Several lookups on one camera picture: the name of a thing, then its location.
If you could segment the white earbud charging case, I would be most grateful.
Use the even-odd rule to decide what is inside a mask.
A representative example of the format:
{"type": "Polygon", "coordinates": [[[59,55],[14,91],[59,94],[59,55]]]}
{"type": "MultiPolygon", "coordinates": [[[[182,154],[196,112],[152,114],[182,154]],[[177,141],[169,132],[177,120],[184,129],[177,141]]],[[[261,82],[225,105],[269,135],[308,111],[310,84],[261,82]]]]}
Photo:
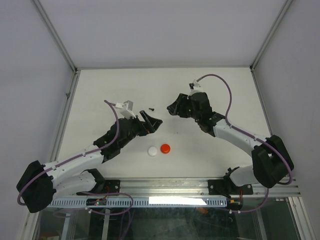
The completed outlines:
{"type": "Polygon", "coordinates": [[[158,154],[158,149],[155,146],[148,148],[147,153],[150,157],[155,157],[158,154]]]}

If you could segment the red earbud charging case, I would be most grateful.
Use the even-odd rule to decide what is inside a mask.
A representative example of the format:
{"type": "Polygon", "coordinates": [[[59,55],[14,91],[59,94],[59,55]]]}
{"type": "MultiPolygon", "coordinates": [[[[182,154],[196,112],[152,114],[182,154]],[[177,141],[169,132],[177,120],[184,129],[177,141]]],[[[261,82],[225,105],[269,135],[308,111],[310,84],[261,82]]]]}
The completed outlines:
{"type": "Polygon", "coordinates": [[[162,144],[160,150],[163,154],[168,154],[171,151],[171,146],[169,144],[162,144]]]}

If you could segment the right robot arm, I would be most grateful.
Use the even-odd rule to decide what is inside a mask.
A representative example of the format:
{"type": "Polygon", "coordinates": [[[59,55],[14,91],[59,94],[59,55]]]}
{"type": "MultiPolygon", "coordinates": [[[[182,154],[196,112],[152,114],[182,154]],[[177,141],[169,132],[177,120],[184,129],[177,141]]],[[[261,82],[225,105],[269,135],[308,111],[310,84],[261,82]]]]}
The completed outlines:
{"type": "Polygon", "coordinates": [[[223,187],[230,194],[248,184],[259,183],[269,189],[276,184],[285,185],[283,178],[294,169],[280,137],[264,137],[231,125],[226,116],[212,110],[205,92],[190,96],[181,93],[166,109],[172,116],[194,119],[203,132],[229,142],[251,157],[251,165],[229,168],[225,174],[223,187]]]}

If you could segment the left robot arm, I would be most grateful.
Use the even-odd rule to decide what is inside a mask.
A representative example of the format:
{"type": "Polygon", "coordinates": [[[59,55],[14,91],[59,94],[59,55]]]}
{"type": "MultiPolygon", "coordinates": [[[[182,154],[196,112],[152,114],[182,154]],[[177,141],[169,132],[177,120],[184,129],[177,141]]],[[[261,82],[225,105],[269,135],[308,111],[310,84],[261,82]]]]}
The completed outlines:
{"type": "Polygon", "coordinates": [[[140,111],[137,116],[116,118],[101,137],[66,160],[30,163],[16,185],[17,203],[30,213],[45,209],[55,199],[73,194],[101,194],[105,178],[97,167],[115,158],[135,137],[155,133],[163,121],[140,111]]]}

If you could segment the aluminium mounting rail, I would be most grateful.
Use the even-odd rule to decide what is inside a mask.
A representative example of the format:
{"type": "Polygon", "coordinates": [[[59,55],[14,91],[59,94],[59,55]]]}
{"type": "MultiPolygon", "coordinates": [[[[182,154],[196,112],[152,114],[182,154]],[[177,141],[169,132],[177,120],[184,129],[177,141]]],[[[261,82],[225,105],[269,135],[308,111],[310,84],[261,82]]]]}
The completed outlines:
{"type": "MultiPolygon", "coordinates": [[[[53,187],[56,192],[53,200],[72,195],[85,195],[80,193],[89,190],[90,182],[84,177],[72,177],[72,180],[64,180],[53,187]]],[[[222,178],[106,178],[104,186],[99,193],[126,193],[133,197],[149,196],[225,196],[227,191],[222,188],[222,178]]],[[[259,183],[246,184],[233,188],[228,196],[230,198],[244,198],[265,196],[267,188],[259,183]]],[[[300,197],[299,187],[294,180],[290,185],[276,184],[269,190],[271,198],[300,197]]]]}

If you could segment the right aluminium frame post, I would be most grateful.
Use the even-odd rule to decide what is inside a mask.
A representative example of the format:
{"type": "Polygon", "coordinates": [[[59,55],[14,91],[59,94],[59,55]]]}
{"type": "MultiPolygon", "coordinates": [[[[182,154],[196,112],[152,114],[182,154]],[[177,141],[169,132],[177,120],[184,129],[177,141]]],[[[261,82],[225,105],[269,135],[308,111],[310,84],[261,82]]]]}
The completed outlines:
{"type": "Polygon", "coordinates": [[[255,58],[253,59],[250,65],[250,71],[254,72],[255,68],[259,64],[264,52],[266,51],[267,47],[269,46],[271,40],[273,39],[274,35],[276,34],[280,24],[282,23],[283,19],[285,18],[287,12],[289,11],[290,7],[294,3],[294,0],[285,0],[279,13],[277,14],[275,20],[273,21],[271,28],[269,29],[265,39],[262,42],[261,47],[259,48],[255,58]]]}

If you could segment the aluminium frame post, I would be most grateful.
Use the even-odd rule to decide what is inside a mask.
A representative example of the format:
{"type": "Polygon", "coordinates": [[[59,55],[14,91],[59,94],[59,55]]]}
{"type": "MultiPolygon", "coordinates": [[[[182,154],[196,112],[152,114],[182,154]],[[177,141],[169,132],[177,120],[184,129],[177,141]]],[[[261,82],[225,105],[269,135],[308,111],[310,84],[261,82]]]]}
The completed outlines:
{"type": "Polygon", "coordinates": [[[255,68],[259,64],[264,52],[266,51],[267,47],[269,46],[271,40],[273,39],[274,35],[276,34],[280,24],[282,23],[283,19],[285,18],[287,12],[289,11],[290,7],[294,3],[294,0],[285,0],[279,13],[277,14],[275,20],[273,21],[271,28],[269,29],[265,39],[262,42],[261,47],[259,48],[255,58],[253,59],[250,65],[250,71],[254,72],[255,68]]]}
{"type": "Polygon", "coordinates": [[[56,28],[54,27],[47,11],[45,10],[43,4],[41,3],[40,0],[31,0],[35,10],[37,11],[37,13],[39,14],[43,24],[45,25],[48,33],[50,34],[51,38],[53,39],[55,45],[57,46],[60,54],[62,55],[62,57],[64,58],[64,60],[66,61],[67,65],[69,66],[69,68],[72,70],[72,72],[76,72],[77,71],[77,67],[74,63],[74,61],[72,60],[70,54],[68,53],[62,39],[60,38],[56,28]]]}

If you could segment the left aluminium frame post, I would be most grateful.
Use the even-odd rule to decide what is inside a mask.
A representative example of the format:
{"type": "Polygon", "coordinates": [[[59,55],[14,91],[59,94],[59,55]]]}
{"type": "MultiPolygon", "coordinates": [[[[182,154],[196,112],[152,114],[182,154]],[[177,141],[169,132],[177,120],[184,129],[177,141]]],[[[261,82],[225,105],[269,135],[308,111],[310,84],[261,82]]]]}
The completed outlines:
{"type": "Polygon", "coordinates": [[[64,60],[66,61],[67,65],[69,66],[69,68],[72,70],[72,72],[76,72],[77,71],[77,67],[74,63],[74,61],[72,60],[70,54],[68,53],[62,39],[60,38],[56,28],[54,27],[47,11],[45,10],[43,4],[41,3],[40,0],[31,0],[35,10],[37,11],[37,13],[39,14],[43,24],[45,25],[48,33],[50,34],[51,38],[53,39],[55,45],[57,46],[60,54],[62,55],[62,57],[64,58],[64,60]]]}

